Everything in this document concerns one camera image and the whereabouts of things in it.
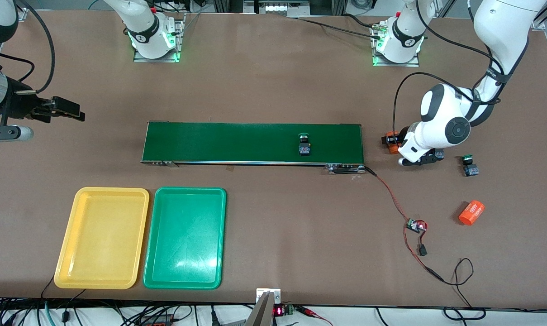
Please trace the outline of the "yellow plastic tray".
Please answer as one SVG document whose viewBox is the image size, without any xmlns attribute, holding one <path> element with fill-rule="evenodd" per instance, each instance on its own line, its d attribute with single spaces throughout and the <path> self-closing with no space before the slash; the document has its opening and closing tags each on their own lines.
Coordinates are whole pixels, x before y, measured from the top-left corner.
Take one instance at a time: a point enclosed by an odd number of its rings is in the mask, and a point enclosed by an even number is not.
<svg viewBox="0 0 547 326">
<path fill-rule="evenodd" d="M 84 187 L 73 199 L 54 283 L 125 290 L 138 276 L 149 206 L 144 188 Z"/>
</svg>

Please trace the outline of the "green plastic tray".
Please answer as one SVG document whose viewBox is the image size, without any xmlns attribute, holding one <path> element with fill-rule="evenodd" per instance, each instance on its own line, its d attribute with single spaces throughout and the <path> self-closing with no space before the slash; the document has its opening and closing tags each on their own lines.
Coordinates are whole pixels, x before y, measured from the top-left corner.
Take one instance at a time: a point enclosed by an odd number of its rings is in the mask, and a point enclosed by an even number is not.
<svg viewBox="0 0 547 326">
<path fill-rule="evenodd" d="M 144 286 L 217 289 L 222 280 L 226 208 L 223 188 L 159 188 L 151 215 Z"/>
</svg>

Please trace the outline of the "white vented device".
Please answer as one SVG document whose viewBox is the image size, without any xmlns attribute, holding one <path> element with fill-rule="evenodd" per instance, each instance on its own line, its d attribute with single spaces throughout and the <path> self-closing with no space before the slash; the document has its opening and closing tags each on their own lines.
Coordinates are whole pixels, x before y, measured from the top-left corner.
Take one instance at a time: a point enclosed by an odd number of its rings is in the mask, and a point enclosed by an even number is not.
<svg viewBox="0 0 547 326">
<path fill-rule="evenodd" d="M 309 0 L 243 0 L 242 9 L 242 13 L 285 17 L 306 17 L 311 13 Z"/>
</svg>

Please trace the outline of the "silver mounting plate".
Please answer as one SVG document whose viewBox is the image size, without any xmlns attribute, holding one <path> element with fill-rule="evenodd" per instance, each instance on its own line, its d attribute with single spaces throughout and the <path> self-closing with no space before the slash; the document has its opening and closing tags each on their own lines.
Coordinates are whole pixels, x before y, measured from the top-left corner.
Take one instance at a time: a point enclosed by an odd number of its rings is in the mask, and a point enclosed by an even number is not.
<svg viewBox="0 0 547 326">
<path fill-rule="evenodd" d="M 279 288 L 257 288 L 256 289 L 256 299 L 259 301 L 261 295 L 264 293 L 271 292 L 275 301 L 275 305 L 281 305 L 281 289 Z"/>
</svg>

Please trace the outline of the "green conveyor belt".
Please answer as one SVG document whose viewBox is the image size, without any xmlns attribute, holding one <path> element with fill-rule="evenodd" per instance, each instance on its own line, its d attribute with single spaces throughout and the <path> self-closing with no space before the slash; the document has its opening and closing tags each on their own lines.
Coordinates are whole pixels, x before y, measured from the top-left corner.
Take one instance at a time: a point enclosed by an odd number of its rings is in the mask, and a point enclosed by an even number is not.
<svg viewBox="0 0 547 326">
<path fill-rule="evenodd" d="M 300 133 L 309 134 L 311 152 L 306 157 L 298 153 Z M 141 163 L 323 167 L 331 175 L 366 171 L 357 124 L 151 121 Z"/>
</svg>

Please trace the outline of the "grey metal bar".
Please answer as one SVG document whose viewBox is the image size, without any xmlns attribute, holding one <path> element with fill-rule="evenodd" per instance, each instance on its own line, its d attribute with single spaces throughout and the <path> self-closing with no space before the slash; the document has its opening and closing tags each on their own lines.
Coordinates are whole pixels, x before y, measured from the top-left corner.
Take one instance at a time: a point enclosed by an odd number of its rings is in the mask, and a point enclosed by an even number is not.
<svg viewBox="0 0 547 326">
<path fill-rule="evenodd" d="M 243 326 L 273 326 L 275 301 L 271 292 L 261 295 Z"/>
</svg>

